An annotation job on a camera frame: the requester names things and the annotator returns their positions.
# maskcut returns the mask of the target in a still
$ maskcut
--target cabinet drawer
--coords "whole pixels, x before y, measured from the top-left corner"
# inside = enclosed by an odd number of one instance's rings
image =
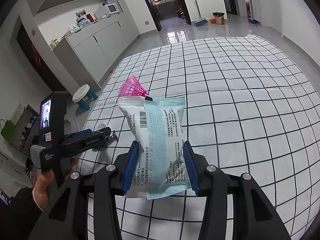
[[[75,47],[75,51],[87,70],[99,82],[111,64],[101,50],[95,36],[81,42]]]
[[[110,64],[123,52],[122,30],[118,22],[99,31],[95,37]]]

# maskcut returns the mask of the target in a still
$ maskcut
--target plastic stool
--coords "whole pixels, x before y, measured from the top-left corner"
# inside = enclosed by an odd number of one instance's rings
[[[77,103],[82,109],[88,111],[90,109],[90,106],[82,100],[84,96],[87,96],[89,99],[93,98],[94,100],[96,100],[98,96],[93,92],[92,89],[90,89],[90,86],[87,84],[80,87],[73,95],[72,101]]]

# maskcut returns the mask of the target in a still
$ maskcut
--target broom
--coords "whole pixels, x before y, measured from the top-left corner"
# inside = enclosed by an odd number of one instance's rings
[[[198,27],[198,26],[201,26],[201,25],[205,25],[206,23],[208,23],[208,21],[205,18],[201,17],[199,6],[198,6],[198,2],[197,2],[197,0],[195,0],[195,1],[196,1],[198,13],[199,13],[199,19],[195,22],[195,26]]]

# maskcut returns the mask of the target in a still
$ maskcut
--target black sleeve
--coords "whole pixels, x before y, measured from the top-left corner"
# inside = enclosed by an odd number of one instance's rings
[[[32,196],[33,188],[19,190],[7,208],[5,216],[4,239],[28,239],[42,211],[38,208]]]

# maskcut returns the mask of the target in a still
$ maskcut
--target mattress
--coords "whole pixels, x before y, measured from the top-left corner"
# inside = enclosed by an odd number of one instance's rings
[[[121,61],[85,129],[106,124],[119,142],[82,153],[79,171],[97,172],[134,140],[118,91],[135,76],[154,97],[186,96],[183,129],[195,153],[225,173],[250,173],[299,239],[320,205],[320,97],[303,72],[265,39],[208,38],[147,50]],[[88,234],[94,238],[93,198]],[[162,199],[116,197],[123,239],[197,239],[205,198],[192,189]],[[232,239],[228,195],[226,239]]]

